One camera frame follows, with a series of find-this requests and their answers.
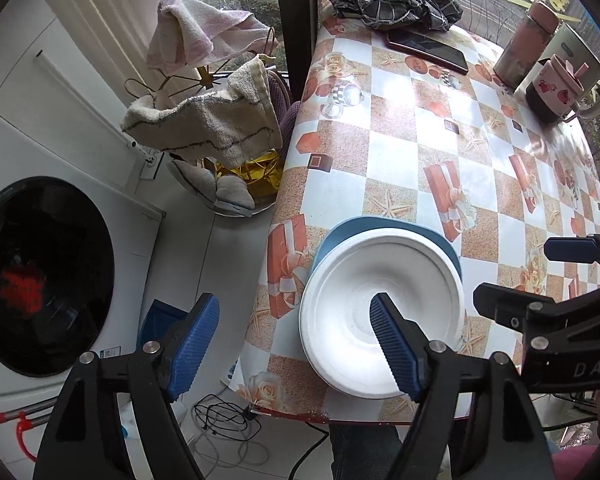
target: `pink thermos bottle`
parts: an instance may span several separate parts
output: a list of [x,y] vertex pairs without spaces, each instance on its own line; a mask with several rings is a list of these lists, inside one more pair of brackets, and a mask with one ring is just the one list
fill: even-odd
[[517,88],[540,59],[558,27],[558,17],[542,2],[533,2],[493,67],[501,81]]

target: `washing machine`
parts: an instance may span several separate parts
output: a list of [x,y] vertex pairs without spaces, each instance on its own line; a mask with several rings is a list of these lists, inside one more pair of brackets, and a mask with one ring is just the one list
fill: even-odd
[[[135,350],[160,210],[0,118],[0,412],[56,396],[72,364]],[[0,458],[24,459],[14,422]],[[27,431],[37,452],[44,426]]]

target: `white rod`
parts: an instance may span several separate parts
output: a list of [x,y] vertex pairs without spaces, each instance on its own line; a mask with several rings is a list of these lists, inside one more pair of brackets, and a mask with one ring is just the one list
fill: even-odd
[[138,143],[133,140],[131,137],[124,134],[120,129],[118,129],[115,124],[109,121],[100,111],[93,106],[85,97],[78,92],[78,90],[69,82],[69,80],[60,72],[60,69],[51,61],[48,56],[41,50],[36,54],[36,59],[38,62],[62,85],[64,86],[71,94],[81,102],[81,104],[87,108],[93,115],[99,118],[100,122],[104,124],[112,133],[122,140],[125,143],[125,146],[129,149],[136,150],[142,157],[147,161],[151,162],[155,157],[149,155],[145,150],[143,150]]

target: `blue rubber fingertip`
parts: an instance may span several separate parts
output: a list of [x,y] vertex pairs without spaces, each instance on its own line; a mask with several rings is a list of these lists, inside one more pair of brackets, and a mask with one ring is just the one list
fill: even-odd
[[167,394],[173,401],[188,392],[220,319],[220,304],[210,296],[171,361]]
[[544,255],[552,262],[592,264],[600,259],[600,248],[593,238],[549,238]]
[[411,399],[419,398],[418,361],[378,295],[371,300],[369,317],[398,389]]

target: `checkered tablecloth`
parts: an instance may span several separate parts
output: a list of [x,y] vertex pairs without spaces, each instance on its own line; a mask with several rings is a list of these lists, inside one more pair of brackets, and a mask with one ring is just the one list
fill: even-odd
[[[461,353],[522,362],[521,337],[478,316],[481,282],[556,301],[600,286],[600,266],[550,262],[549,236],[600,232],[600,184],[578,121],[542,126],[493,74],[500,47],[453,27],[468,76],[390,50],[357,20],[328,17],[292,137],[267,254],[232,388],[280,416],[409,422],[407,396],[365,400],[328,387],[306,359],[298,306],[315,250],[361,214],[417,222],[460,256]],[[467,413],[462,394],[457,416]]]

